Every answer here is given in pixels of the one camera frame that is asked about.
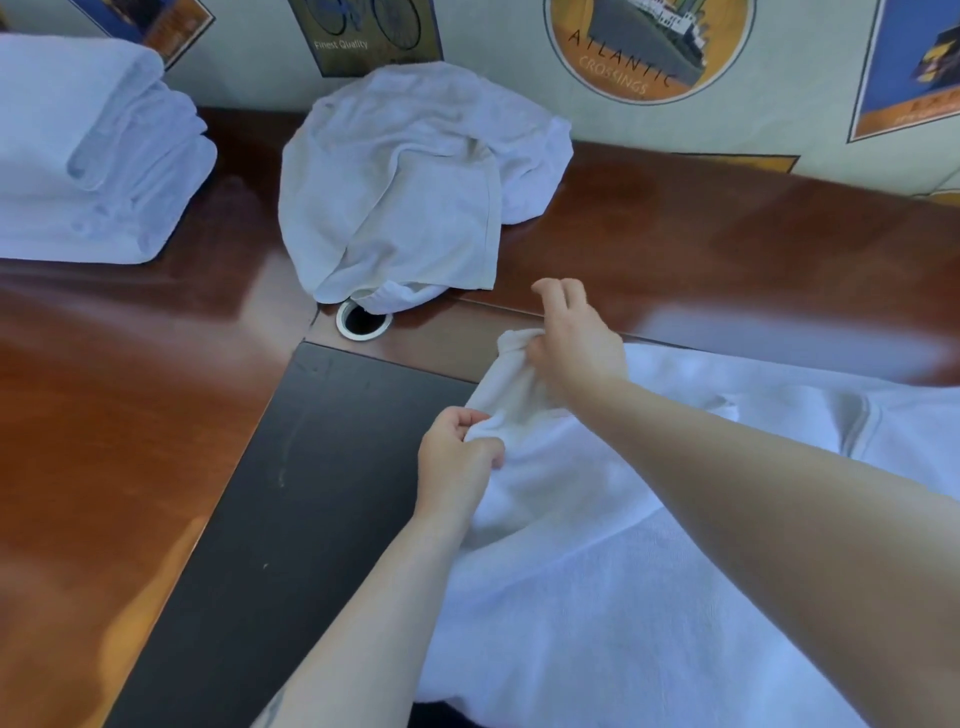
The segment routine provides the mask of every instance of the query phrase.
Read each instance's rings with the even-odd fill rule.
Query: tattoo
[[[283,702],[283,694],[287,690],[286,686],[280,688],[274,699],[267,704],[267,707],[263,709],[263,713],[260,714],[260,717],[253,722],[251,728],[270,728],[276,720],[276,714],[280,712],[280,703]]]

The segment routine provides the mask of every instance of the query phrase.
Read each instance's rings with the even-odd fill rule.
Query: white fabric
[[[551,405],[508,332],[469,406],[506,444],[454,566],[419,700],[486,726],[860,726],[627,464]],[[631,380],[958,495],[960,389],[645,344]]]
[[[501,223],[542,214],[572,154],[567,121],[471,71],[385,66],[284,148],[283,241],[321,303],[393,313],[491,288]]]
[[[127,41],[0,35],[0,257],[156,256],[216,160],[162,72]]]

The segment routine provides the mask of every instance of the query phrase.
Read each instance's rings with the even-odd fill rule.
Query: brown wooden table
[[[210,110],[217,170],[143,266],[0,262],[0,715],[99,725],[315,306],[276,224],[297,114]],[[579,144],[492,292],[310,340],[475,380],[529,284],[576,276],[622,332],[960,383],[960,210]]]

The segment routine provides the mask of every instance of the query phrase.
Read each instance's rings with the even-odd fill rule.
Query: person's left arm
[[[485,419],[448,407],[423,436],[413,518],[253,728],[407,724],[453,558],[503,460],[499,440],[464,442]]]

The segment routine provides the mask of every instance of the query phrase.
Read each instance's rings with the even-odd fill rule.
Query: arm
[[[960,720],[960,504],[655,395],[580,281],[538,281],[528,358],[875,726]]]
[[[503,459],[499,440],[463,442],[485,419],[449,407],[424,435],[413,518],[253,728],[407,724],[453,557]]]

